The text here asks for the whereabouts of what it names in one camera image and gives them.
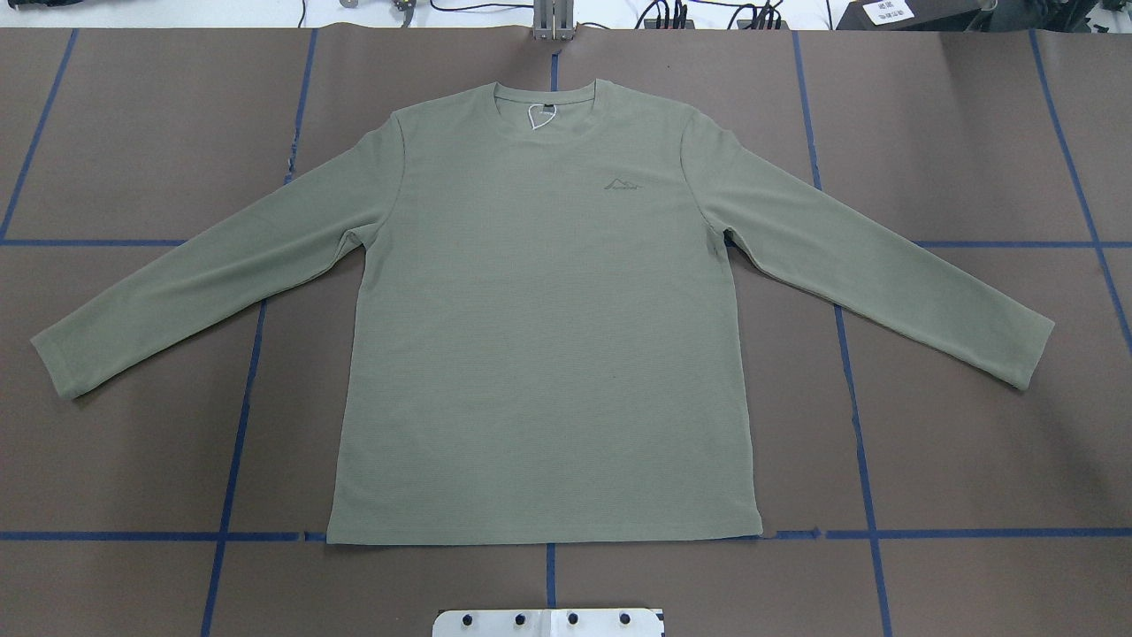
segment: metal bracket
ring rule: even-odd
[[[534,0],[534,38],[573,40],[574,0]]]
[[[661,609],[440,611],[432,637],[664,637]]]

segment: black cable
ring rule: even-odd
[[[434,0],[428,0],[428,3],[437,11],[466,11],[469,9],[482,9],[484,7],[501,7],[505,9],[533,9],[534,5],[508,5],[500,2],[486,2],[483,5],[472,5],[471,7],[437,7]]]
[[[731,27],[735,26],[735,18],[739,17],[739,12],[748,8],[751,9],[751,24],[755,23],[755,17],[757,15],[758,7],[755,7],[751,2],[747,2],[746,5],[739,5],[739,8],[736,9],[734,14],[731,14],[731,19],[727,23],[728,31],[730,31]]]
[[[689,2],[698,2],[701,5],[715,5],[717,7],[743,7],[744,5],[735,5],[732,2],[714,2],[712,0],[688,0]]]
[[[772,16],[773,14],[774,9],[771,8],[770,0],[767,0],[767,2],[758,9],[758,15],[755,16],[755,19],[751,20],[751,23],[747,25],[747,28],[751,31],[762,31],[763,21],[764,20],[769,21],[773,19],[769,17]]]
[[[664,5],[664,11],[667,12],[668,11],[668,0],[652,0],[652,2],[649,2],[649,6],[645,7],[643,11],[641,11],[641,17],[637,18],[637,24],[634,25],[633,28],[641,28],[641,23],[644,21],[644,17],[646,15],[649,15],[649,10],[652,9],[653,7],[657,7],[657,27],[659,28],[660,27],[660,5],[661,3]]]
[[[779,0],[774,5],[771,5],[771,0],[766,0],[763,5],[763,10],[758,11],[757,26],[752,23],[747,25],[747,28],[774,31],[782,27],[782,14],[779,12],[778,6],[782,3],[783,0]]]
[[[679,23],[677,23],[675,28],[688,28],[688,3],[685,0],[679,1],[677,19]]]

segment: shoulder seam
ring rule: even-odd
[[[377,240],[377,233],[389,222],[394,213],[397,210],[397,201],[401,200],[401,187],[405,181],[405,164],[409,162],[409,149],[408,144],[405,144],[405,129],[401,126],[401,119],[397,118],[397,111],[389,113],[389,121],[392,121],[397,127],[397,135],[401,137],[401,177],[397,178],[397,191],[393,195],[393,201],[389,204],[389,212],[385,215],[384,219],[378,219],[377,227],[374,229],[372,241],[366,246],[369,246]]]
[[[687,187],[688,192],[692,193],[692,200],[695,201],[696,204],[696,210],[700,213],[700,217],[703,218],[707,227],[711,227],[713,232],[719,234],[721,233],[720,230],[714,225],[712,225],[711,221],[707,218],[707,215],[704,214],[703,205],[700,204],[700,198],[696,196],[696,190],[695,188],[692,187],[692,182],[688,181],[688,171],[684,169],[684,136],[687,134],[688,126],[692,123],[692,118],[694,118],[695,115],[696,115],[695,106],[692,106],[689,109],[688,117],[684,122],[684,128],[680,130],[680,147],[679,147],[680,173],[684,175],[684,184]]]

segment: embroidered logo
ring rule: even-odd
[[[624,179],[614,179],[612,181],[609,182],[609,186],[606,186],[606,189],[607,190],[636,190],[640,187],[641,186],[637,186],[636,183],[634,183],[632,181],[626,181]]]

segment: shirt sleeve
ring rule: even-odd
[[[396,200],[396,117],[351,148],[208,227],[32,337],[72,399],[131,365],[370,244]]]
[[[744,148],[700,111],[680,160],[705,221],[770,276],[1024,390],[1054,324]]]

